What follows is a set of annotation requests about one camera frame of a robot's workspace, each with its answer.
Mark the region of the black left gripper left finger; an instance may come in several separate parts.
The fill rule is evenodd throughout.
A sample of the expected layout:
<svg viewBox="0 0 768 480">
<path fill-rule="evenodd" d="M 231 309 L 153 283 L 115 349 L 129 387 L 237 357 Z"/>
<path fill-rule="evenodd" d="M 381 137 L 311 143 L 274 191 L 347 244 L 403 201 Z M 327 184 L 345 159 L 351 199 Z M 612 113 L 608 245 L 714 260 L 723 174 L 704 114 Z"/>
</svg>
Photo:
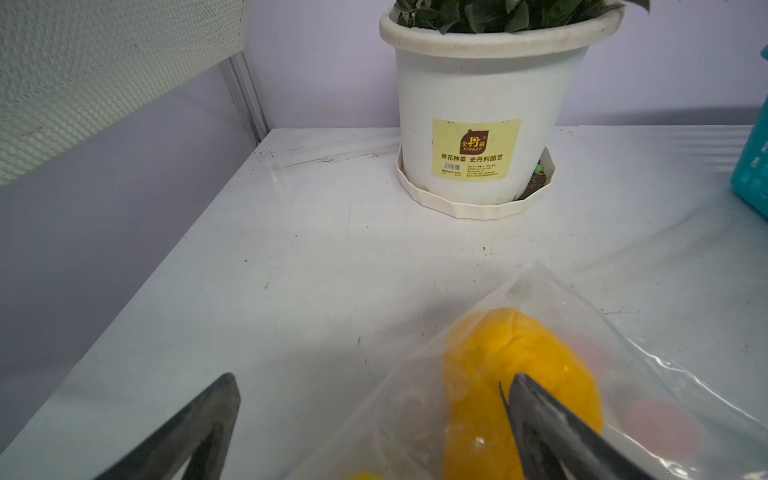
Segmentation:
<svg viewBox="0 0 768 480">
<path fill-rule="evenodd" d="M 219 479 L 224 469 L 241 397 L 225 373 L 186 404 L 100 479 Z"/>
</svg>

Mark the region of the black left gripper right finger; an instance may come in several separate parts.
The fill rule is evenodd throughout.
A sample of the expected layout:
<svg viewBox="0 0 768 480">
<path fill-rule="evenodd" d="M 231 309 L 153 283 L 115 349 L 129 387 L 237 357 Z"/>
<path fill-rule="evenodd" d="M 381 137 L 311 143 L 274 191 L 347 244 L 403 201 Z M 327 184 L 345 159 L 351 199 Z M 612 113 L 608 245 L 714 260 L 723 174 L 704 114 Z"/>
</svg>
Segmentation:
<svg viewBox="0 0 768 480">
<path fill-rule="evenodd" d="M 500 395 L 527 479 L 652 479 L 528 375 Z"/>
</svg>

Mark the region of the clear zip-top plastic bag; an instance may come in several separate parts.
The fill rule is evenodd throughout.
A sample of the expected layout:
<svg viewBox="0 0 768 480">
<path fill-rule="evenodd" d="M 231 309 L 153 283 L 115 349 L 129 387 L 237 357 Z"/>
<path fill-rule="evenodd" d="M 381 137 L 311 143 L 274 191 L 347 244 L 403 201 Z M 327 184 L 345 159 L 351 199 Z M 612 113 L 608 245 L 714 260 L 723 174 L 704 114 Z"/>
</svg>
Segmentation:
<svg viewBox="0 0 768 480">
<path fill-rule="evenodd" d="M 655 479 L 767 475 L 765 424 L 536 266 L 403 360 L 292 477 L 520 479 L 520 374 Z"/>
</svg>

